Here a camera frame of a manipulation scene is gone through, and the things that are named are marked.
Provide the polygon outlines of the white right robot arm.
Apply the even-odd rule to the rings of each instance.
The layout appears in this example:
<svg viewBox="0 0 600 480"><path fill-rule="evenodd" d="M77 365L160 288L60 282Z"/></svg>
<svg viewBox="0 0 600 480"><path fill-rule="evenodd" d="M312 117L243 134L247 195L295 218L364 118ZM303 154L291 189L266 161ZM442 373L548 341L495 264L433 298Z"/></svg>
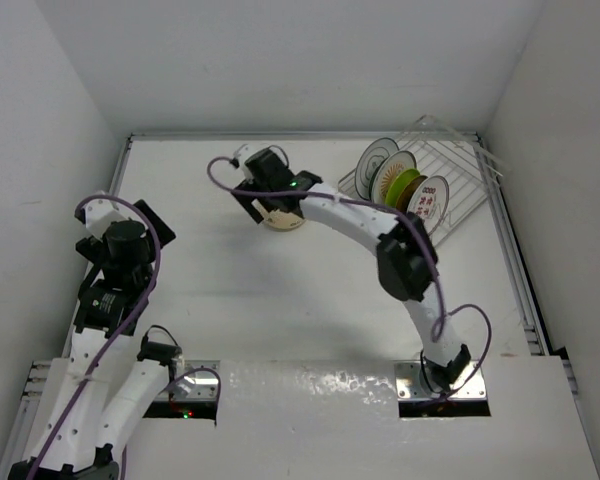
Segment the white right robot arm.
<svg viewBox="0 0 600 480"><path fill-rule="evenodd" d="M262 222L265 213L292 214L332 228L374 256L381 287L403 303L420 335L429 389L449 393L471 356L446 325L438 256L423 221L412 213L381 211L340 196L319 176L306 170L294 173L272 147L243 145L230 164L244 175L232 195L255 222Z"/></svg>

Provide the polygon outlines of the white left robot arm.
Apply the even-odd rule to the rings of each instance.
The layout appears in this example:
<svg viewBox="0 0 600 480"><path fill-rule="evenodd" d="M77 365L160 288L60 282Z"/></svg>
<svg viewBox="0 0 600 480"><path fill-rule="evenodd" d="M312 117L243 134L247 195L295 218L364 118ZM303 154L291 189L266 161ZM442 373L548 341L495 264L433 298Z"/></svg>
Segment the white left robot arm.
<svg viewBox="0 0 600 480"><path fill-rule="evenodd" d="M81 200L74 216L89 233L76 250L92 268L79 289L58 392L10 479L123 478L126 444L181 351L145 342L123 386L109 393L175 234L145 201L104 192Z"/></svg>

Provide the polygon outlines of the white plate red characters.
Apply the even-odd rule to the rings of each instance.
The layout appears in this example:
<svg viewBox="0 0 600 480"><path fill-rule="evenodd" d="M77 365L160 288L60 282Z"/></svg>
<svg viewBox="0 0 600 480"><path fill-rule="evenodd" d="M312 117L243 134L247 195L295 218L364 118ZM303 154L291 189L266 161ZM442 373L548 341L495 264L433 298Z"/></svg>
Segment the white plate red characters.
<svg viewBox="0 0 600 480"><path fill-rule="evenodd" d="M423 222L431 235L443 222L449 204L449 184L442 176L427 177L416 189L408 211Z"/></svg>

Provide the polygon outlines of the dark brown patterned plate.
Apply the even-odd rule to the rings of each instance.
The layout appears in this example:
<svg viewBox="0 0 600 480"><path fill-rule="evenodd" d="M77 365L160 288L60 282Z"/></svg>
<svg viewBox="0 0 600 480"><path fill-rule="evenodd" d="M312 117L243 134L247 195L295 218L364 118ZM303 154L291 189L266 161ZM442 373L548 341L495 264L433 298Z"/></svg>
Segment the dark brown patterned plate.
<svg viewBox="0 0 600 480"><path fill-rule="evenodd" d="M396 202L396 208L400 211L406 211L416 190L427 179L426 175L419 175L414 178L403 190Z"/></svg>

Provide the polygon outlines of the small beige patterned plate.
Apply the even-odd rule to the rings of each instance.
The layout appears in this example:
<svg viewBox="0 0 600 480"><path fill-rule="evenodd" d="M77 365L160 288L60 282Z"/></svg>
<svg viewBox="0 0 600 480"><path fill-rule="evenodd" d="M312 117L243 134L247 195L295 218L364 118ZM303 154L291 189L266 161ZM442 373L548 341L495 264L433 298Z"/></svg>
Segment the small beige patterned plate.
<svg viewBox="0 0 600 480"><path fill-rule="evenodd" d="M301 227L305 222L306 220L298 215L280 210L267 212L264 215L265 226L276 232L290 232Z"/></svg>

